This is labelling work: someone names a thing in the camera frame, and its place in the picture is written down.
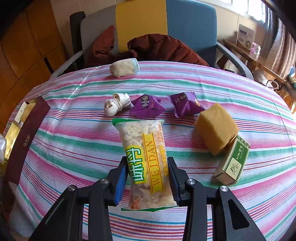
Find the metal bolt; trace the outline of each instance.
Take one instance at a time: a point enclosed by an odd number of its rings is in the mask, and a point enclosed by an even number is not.
[[[186,182],[187,182],[187,184],[190,184],[190,185],[193,185],[196,183],[196,181],[192,178],[187,179]]]
[[[68,191],[74,191],[75,189],[76,189],[75,185],[70,185],[70,186],[67,187]]]
[[[220,187],[220,190],[221,190],[222,192],[227,192],[227,191],[228,191],[228,187],[226,187],[226,186],[221,186],[221,187]]]
[[[102,183],[102,184],[108,184],[109,183],[109,179],[108,178],[102,178],[100,180],[100,183]]]

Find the striped tablecloth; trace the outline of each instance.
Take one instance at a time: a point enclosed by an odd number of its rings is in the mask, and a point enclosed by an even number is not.
[[[92,185],[118,166],[124,155],[119,133],[103,111],[104,101],[115,92],[128,93],[132,100],[144,93],[159,96],[168,109],[159,116],[166,119],[167,155],[189,177],[218,187],[211,177],[221,156],[213,157],[195,131],[197,115],[175,118],[167,98],[183,91],[194,91],[205,108],[219,102],[251,144],[240,181],[231,190],[266,239],[279,240],[296,215],[296,130],[287,105],[275,92],[247,78],[174,62],[140,62],[139,72],[121,78],[112,77],[109,66],[84,69],[39,85],[24,98],[42,95],[51,107],[30,146],[15,193],[32,224],[38,225],[67,186]],[[133,118],[129,110],[116,117]],[[128,205],[128,188],[120,205],[109,208],[113,240],[182,240],[186,208],[121,211]],[[87,220],[86,205],[84,238]],[[209,240],[211,227],[208,207]]]

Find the window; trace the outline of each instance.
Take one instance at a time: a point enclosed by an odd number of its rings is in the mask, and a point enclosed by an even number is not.
[[[254,19],[265,23],[265,4],[261,0],[219,0],[230,4],[236,11],[247,13]]]

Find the sponge cube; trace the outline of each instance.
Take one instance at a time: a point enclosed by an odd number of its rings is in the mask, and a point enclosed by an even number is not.
[[[214,156],[220,153],[239,132],[231,115],[219,103],[200,113],[195,128]]]

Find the purple candy wrapper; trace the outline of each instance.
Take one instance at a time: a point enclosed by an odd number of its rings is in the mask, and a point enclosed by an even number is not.
[[[183,92],[175,95],[168,95],[175,108],[175,116],[182,118],[186,115],[198,114],[205,110],[196,99],[194,92]]]
[[[130,115],[137,117],[155,117],[159,116],[166,110],[159,102],[160,98],[154,95],[142,95],[132,101],[134,108],[131,109]]]

